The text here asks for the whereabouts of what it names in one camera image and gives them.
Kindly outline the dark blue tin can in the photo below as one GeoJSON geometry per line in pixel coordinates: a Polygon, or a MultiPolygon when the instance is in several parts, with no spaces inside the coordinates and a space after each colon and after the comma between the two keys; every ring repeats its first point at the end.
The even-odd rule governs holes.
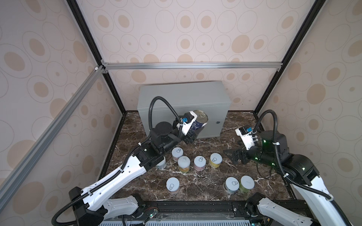
{"type": "Polygon", "coordinates": [[[201,110],[195,110],[193,111],[193,113],[193,116],[196,115],[196,117],[190,127],[190,130],[199,134],[203,130],[204,126],[207,124],[208,116],[205,112],[201,110]]]}

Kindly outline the pink white small can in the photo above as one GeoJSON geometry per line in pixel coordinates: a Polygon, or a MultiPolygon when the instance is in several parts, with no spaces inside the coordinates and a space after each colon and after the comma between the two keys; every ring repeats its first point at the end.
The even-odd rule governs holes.
{"type": "Polygon", "coordinates": [[[178,159],[183,156],[183,149],[181,147],[175,147],[172,150],[172,158],[175,162],[178,162],[178,159]]]}

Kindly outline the green orange plastic-lid can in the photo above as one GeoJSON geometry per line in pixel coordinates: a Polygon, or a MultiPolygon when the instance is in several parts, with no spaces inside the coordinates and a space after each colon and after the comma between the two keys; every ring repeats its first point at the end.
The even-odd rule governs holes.
{"type": "Polygon", "coordinates": [[[178,169],[181,173],[187,173],[190,169],[190,159],[187,156],[181,156],[178,159],[178,169]]]}

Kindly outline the orange peach label can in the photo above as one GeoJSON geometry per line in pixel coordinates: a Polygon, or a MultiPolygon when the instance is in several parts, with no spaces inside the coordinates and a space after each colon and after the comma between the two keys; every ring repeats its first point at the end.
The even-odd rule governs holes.
{"type": "Polygon", "coordinates": [[[180,182],[177,178],[171,177],[166,182],[166,188],[171,194],[176,194],[180,190],[180,182]]]}

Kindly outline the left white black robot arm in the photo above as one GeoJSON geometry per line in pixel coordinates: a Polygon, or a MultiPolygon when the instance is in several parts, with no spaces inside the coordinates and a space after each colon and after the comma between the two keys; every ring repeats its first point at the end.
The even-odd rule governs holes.
{"type": "Polygon", "coordinates": [[[77,201],[72,206],[75,215],[73,226],[98,226],[103,220],[122,215],[139,218],[146,211],[145,202],[139,194],[132,194],[126,198],[112,199],[112,196],[135,178],[145,174],[163,161],[164,155],[172,151],[179,143],[192,143],[205,124],[189,123],[182,129],[176,127],[177,122],[158,123],[149,133],[146,141],[138,144],[130,157],[121,167],[86,187],[75,187],[69,192],[71,200],[77,201]]]}

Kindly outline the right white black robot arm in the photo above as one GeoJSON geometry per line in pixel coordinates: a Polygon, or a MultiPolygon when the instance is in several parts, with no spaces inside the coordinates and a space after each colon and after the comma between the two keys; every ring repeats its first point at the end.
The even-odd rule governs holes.
{"type": "Polygon", "coordinates": [[[278,131],[257,134],[250,128],[236,129],[242,145],[224,150],[224,154],[237,164],[250,161],[272,167],[303,197],[315,219],[302,220],[298,215],[276,204],[260,193],[247,200],[248,214],[264,215],[284,225],[292,226],[350,226],[351,222],[326,188],[320,173],[306,156],[289,152],[286,136],[278,131]]]}

